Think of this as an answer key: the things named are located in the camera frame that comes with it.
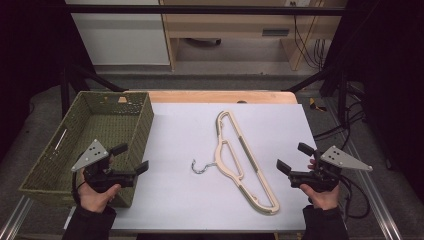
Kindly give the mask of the black horizontal frame bar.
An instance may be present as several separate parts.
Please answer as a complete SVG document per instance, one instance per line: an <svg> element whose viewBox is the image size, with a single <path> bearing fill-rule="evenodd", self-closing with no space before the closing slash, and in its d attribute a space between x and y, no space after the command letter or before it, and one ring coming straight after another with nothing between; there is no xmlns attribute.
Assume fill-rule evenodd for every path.
<svg viewBox="0 0 424 240"><path fill-rule="evenodd" d="M255 6L200 6L200 5L89 5L70 4L71 13L100 14L220 14L220 15L301 15L342 16L344 8L320 7L255 7Z"/></svg>

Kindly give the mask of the person's left hand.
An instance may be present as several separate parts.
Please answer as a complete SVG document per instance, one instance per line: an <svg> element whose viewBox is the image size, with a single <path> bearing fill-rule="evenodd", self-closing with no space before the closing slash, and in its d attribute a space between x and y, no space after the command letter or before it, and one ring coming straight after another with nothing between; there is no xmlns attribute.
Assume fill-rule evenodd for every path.
<svg viewBox="0 0 424 240"><path fill-rule="evenodd" d="M85 210L94 213L102 213L107 204L111 202L121 190L120 184L115 184L103 193L93 190L86 181L83 181L78 188L80 205Z"/></svg>

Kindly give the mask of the yellow and black tool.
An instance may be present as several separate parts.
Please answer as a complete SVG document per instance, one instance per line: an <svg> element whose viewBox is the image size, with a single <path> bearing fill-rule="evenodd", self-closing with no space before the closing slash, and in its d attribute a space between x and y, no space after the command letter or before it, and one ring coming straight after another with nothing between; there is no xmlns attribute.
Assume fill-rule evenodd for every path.
<svg viewBox="0 0 424 240"><path fill-rule="evenodd" d="M314 98L309 98L309 106L310 106L310 109L313 109L313 110L317 110L317 111L321 111L321 112L327 111L326 107L317 106Z"/></svg>

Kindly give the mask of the person's right hand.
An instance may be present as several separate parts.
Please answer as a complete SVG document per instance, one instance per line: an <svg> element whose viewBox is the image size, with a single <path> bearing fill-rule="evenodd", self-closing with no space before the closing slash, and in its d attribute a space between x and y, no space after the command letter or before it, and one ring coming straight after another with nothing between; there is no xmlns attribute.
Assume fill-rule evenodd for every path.
<svg viewBox="0 0 424 240"><path fill-rule="evenodd" d="M302 184L300 189L312 200L315 208L331 210L338 206L340 188L336 186L330 192L316 192L307 184Z"/></svg>

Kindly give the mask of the white table mat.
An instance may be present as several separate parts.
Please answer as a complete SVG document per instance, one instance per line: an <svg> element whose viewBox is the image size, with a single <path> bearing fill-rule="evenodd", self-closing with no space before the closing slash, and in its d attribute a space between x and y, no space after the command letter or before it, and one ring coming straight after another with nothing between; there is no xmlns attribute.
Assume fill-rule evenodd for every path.
<svg viewBox="0 0 424 240"><path fill-rule="evenodd" d="M305 227L306 195L291 187L276 162L304 171L299 143L315 144L299 104L156 103L133 204L120 208L113 228L129 232L284 232ZM254 209L234 182L213 166L218 114L233 113L280 209Z"/></svg>

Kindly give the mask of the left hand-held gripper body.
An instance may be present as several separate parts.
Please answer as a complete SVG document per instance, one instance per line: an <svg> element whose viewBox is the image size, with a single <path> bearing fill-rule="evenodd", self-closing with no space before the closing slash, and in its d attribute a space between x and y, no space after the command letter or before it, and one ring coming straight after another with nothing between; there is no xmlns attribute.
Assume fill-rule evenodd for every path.
<svg viewBox="0 0 424 240"><path fill-rule="evenodd" d="M115 184L122 188L133 187L137 174L135 170L121 171L111 167L110 154L99 140L94 139L88 148L80 154L71 172L77 174L83 170L86 183L96 192L103 193Z"/></svg>

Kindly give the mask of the white cabinet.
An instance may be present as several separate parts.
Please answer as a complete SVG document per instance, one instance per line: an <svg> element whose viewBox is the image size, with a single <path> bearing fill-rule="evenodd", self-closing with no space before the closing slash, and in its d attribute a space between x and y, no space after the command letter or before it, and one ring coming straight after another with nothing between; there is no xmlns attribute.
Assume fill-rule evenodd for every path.
<svg viewBox="0 0 424 240"><path fill-rule="evenodd" d="M169 65L160 14L72 13L92 63Z"/></svg>

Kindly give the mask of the black metal frame stand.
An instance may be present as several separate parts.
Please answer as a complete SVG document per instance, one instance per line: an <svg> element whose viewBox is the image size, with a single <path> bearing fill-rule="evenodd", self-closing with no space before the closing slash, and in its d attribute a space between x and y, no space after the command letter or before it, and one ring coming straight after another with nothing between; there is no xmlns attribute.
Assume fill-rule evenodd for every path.
<svg viewBox="0 0 424 240"><path fill-rule="evenodd" d="M335 93L335 91L338 91L337 120L342 126L346 126L347 75L341 67L331 65L330 67L327 67L306 78L300 83L288 88L287 92L297 93L318 80L323 80L323 84L319 89L319 93L322 97L330 97Z"/></svg>
<svg viewBox="0 0 424 240"><path fill-rule="evenodd" d="M60 73L62 117L65 117L71 105L69 87L72 87L76 93L80 91L89 91L90 87L86 83L87 79L91 79L113 92L125 91L124 88L100 77L95 71L89 71L78 65L68 65Z"/></svg>

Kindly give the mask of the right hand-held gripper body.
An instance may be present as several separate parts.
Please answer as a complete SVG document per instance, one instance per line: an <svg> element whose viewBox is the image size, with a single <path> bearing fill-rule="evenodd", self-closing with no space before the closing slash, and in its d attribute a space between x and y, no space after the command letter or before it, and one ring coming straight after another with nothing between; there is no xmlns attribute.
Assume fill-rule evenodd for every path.
<svg viewBox="0 0 424 240"><path fill-rule="evenodd" d="M343 169L372 171L373 167L332 146L324 153L315 150L312 155L315 167L309 172L292 171L288 175L291 186L299 188L307 184L316 192L330 192L339 183Z"/></svg>

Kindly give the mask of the black chair base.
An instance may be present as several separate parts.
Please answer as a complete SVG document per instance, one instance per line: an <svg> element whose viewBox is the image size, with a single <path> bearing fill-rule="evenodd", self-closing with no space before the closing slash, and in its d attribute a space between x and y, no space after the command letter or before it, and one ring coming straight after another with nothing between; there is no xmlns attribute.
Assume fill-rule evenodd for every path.
<svg viewBox="0 0 424 240"><path fill-rule="evenodd" d="M209 47L209 46L219 46L222 42L221 39L196 39L196 38L186 38L185 41L191 45L194 46L202 46L202 47Z"/></svg>

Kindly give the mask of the silver metal rail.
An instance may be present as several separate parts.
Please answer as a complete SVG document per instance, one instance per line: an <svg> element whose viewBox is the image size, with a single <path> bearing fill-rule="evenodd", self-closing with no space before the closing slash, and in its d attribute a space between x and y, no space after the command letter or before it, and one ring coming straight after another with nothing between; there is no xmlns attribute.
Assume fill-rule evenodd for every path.
<svg viewBox="0 0 424 240"><path fill-rule="evenodd" d="M337 120L337 101L332 98L324 98L324 103L328 108L329 113L332 116L336 125L342 126ZM362 112L358 110L360 102L356 101L351 104L346 105L347 110L347 127L346 131L341 132L341 137L343 140L344 150L347 154L362 160L360 157L357 148L350 137L351 130L351 117L355 114L361 115ZM385 240L403 240L400 231L396 223L394 222L378 188L374 183L373 179L370 176L370 173L367 171L355 170L355 174L358 178L361 189L364 191L365 195L368 197L370 208L372 209L373 215L377 220L377 223L384 235Z"/></svg>
<svg viewBox="0 0 424 240"><path fill-rule="evenodd" d="M22 196L14 211L0 229L0 240L14 240L24 220L26 219L34 201L27 196Z"/></svg>

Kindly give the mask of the green woven basket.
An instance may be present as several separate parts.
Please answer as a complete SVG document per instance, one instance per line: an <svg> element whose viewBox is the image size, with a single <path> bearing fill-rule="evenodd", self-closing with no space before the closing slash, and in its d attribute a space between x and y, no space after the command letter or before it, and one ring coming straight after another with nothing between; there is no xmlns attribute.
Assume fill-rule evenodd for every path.
<svg viewBox="0 0 424 240"><path fill-rule="evenodd" d="M142 163L153 119L146 92L79 92L19 191L48 206L74 206L71 167L79 155L94 140L106 149L126 143L111 167L133 170Z"/></svg>

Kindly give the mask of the light wooden desk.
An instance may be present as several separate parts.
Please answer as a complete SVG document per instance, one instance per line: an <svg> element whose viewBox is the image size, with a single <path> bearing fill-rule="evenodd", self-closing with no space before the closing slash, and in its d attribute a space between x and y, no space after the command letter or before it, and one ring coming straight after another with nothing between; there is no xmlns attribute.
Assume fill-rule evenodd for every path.
<svg viewBox="0 0 424 240"><path fill-rule="evenodd" d="M343 8L348 0L159 0L165 5L320 7ZM183 38L274 38L279 39L293 71L307 56L314 39L331 41L338 16L165 14L167 36Z"/></svg>

